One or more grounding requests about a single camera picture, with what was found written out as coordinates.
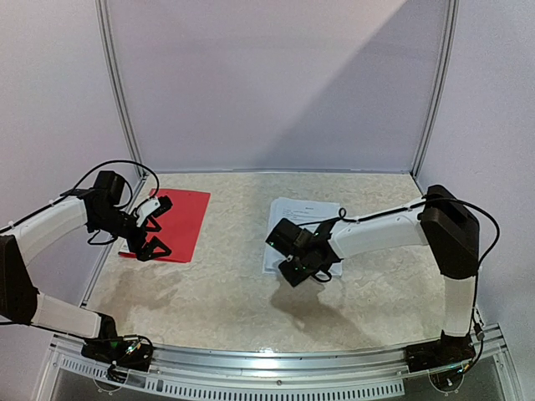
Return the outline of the red file folder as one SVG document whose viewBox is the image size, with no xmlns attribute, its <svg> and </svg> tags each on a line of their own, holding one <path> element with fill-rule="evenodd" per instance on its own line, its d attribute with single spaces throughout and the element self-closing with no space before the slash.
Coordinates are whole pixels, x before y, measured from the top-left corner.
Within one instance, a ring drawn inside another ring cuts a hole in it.
<svg viewBox="0 0 535 401">
<path fill-rule="evenodd" d="M 159 257 L 155 259 L 157 261 L 190 262 L 211 195 L 191 190 L 153 189 L 149 198 L 160 196 L 168 196 L 172 207 L 165 214 L 156 217 L 162 227 L 160 232 L 145 231 L 145 243 L 156 236 L 171 249 L 169 256 Z M 127 242 L 121 246 L 119 254 L 123 257 L 140 259 L 140 254 L 136 255 L 129 250 Z"/>
</svg>

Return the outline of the stack of printed papers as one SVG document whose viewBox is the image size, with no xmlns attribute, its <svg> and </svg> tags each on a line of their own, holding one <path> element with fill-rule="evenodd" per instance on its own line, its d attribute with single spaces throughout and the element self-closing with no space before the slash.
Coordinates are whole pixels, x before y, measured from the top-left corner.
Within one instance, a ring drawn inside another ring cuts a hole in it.
<svg viewBox="0 0 535 401">
<path fill-rule="evenodd" d="M 270 206 L 270 214 L 267 221 L 267 234 L 269 235 L 275 225 L 283 218 L 289 219 L 294 224 L 316 221 L 315 225 L 306 226 L 314 232 L 320 221 L 336 217 L 339 213 L 340 204 L 334 202 L 322 202 L 315 200 L 294 200 L 279 197 Z M 279 273 L 278 264 L 283 261 L 283 255 L 266 245 L 263 257 L 262 273 L 276 275 Z"/>
</svg>

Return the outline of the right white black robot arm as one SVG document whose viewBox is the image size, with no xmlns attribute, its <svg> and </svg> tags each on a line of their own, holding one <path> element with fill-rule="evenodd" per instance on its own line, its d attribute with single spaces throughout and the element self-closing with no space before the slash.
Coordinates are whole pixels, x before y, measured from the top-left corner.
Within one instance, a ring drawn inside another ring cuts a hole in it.
<svg viewBox="0 0 535 401">
<path fill-rule="evenodd" d="M 480 224 L 464 201 L 432 185 L 421 200 L 364 216 L 340 210 L 312 225 L 313 231 L 283 218 L 267 235 L 267 245 L 283 257 L 278 270 L 287 283 L 327 282 L 332 265 L 369 251 L 428 246 L 445 281 L 445 322 L 432 357 L 449 364 L 463 353 L 480 266 Z"/>
</svg>

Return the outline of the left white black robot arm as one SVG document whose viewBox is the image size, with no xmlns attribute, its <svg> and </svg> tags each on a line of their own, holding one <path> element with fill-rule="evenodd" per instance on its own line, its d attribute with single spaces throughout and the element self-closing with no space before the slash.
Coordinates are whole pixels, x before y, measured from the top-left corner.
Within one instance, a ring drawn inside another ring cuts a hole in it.
<svg viewBox="0 0 535 401">
<path fill-rule="evenodd" d="M 1 230 L 1 316 L 6 323 L 35 326 L 92 340 L 92 349 L 107 363 L 124 356 L 112 317 L 60 301 L 32 283 L 28 265 L 43 250 L 81 227 L 123 238 L 139 261 L 171 254 L 156 233 L 157 218 L 171 210 L 167 195 L 151 195 L 131 213 L 120 208 L 125 178 L 112 171 L 98 173 L 92 187 L 72 189 L 41 211 Z"/>
</svg>

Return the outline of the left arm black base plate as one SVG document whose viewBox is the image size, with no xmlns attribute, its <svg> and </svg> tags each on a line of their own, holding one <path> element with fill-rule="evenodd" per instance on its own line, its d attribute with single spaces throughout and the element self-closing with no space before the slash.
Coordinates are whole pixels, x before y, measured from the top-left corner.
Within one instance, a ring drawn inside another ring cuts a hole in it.
<svg viewBox="0 0 535 401">
<path fill-rule="evenodd" d="M 153 353 L 152 341 L 142 335 L 88 339 L 81 351 L 85 358 L 145 373 L 150 369 Z"/>
</svg>

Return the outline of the aluminium front rail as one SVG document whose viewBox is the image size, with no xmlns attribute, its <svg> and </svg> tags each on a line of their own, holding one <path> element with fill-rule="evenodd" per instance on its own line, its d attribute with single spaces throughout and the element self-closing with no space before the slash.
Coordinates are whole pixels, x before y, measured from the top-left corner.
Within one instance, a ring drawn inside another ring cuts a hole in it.
<svg viewBox="0 0 535 401">
<path fill-rule="evenodd" d="M 123 383 L 83 358 L 81 343 L 54 338 L 39 400 L 520 400 L 507 345 L 486 328 L 484 353 L 459 384 L 437 390 L 409 370 L 403 346 L 364 351 L 225 352 L 158 346 L 146 373 Z"/>
</svg>

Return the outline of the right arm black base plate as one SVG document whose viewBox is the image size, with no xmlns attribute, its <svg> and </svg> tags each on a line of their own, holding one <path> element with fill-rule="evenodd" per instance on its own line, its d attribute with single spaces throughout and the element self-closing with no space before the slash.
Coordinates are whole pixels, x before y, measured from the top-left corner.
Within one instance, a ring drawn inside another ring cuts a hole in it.
<svg viewBox="0 0 535 401">
<path fill-rule="evenodd" d="M 404 348 L 405 363 L 410 373 L 456 366 L 476 356 L 471 341 L 461 345 L 447 345 L 441 340 L 417 343 Z"/>
</svg>

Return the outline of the left aluminium frame post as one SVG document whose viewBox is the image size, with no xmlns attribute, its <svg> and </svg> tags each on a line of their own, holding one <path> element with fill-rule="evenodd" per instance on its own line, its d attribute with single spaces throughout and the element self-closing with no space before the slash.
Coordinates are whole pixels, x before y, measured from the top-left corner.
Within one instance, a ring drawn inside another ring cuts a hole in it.
<svg viewBox="0 0 535 401">
<path fill-rule="evenodd" d="M 110 87 L 122 133 L 125 138 L 126 148 L 130 158 L 133 161 L 140 163 L 142 161 L 140 147 L 135 137 L 134 126 L 130 118 L 125 97 L 125 89 L 120 73 L 119 58 L 115 49 L 110 5 L 108 1 L 96 0 L 95 7 L 101 43 L 104 51 L 104 61 L 108 70 Z"/>
</svg>

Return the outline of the aluminium frame post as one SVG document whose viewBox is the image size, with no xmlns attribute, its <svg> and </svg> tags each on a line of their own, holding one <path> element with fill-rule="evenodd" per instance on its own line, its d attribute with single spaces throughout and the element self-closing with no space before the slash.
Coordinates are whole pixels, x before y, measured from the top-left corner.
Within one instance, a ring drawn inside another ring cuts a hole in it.
<svg viewBox="0 0 535 401">
<path fill-rule="evenodd" d="M 415 158 L 412 163 L 410 175 L 417 181 L 425 156 L 431 142 L 431 136 L 439 113 L 440 103 L 446 84 L 447 72 L 451 61 L 451 52 L 455 39 L 456 21 L 459 12 L 459 1 L 450 0 L 446 2 L 446 14 L 444 28 L 441 36 L 436 72 L 433 80 L 431 98 L 425 115 L 425 124 L 417 146 Z"/>
<path fill-rule="evenodd" d="M 134 126 L 130 118 L 125 97 L 125 89 L 120 73 L 119 58 L 115 49 L 110 5 L 108 1 L 96 0 L 95 7 L 101 43 L 104 51 L 104 61 L 108 70 L 110 87 L 122 133 L 125 138 L 126 148 L 130 158 L 133 161 L 140 163 L 142 161 L 140 147 L 135 137 Z"/>
</svg>

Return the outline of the right aluminium frame post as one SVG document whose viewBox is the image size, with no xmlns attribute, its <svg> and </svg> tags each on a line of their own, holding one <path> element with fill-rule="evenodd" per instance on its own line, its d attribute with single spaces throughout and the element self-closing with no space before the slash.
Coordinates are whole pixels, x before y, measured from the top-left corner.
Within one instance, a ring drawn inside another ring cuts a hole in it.
<svg viewBox="0 0 535 401">
<path fill-rule="evenodd" d="M 412 163 L 410 175 L 417 181 L 425 156 L 431 142 L 431 136 L 439 113 L 440 103 L 446 84 L 447 72 L 451 61 L 451 52 L 455 39 L 456 21 L 459 12 L 459 1 L 450 0 L 446 2 L 446 14 L 444 28 L 441 36 L 436 72 L 433 80 L 431 98 L 425 115 L 425 124 L 417 146 L 415 158 Z"/>
</svg>

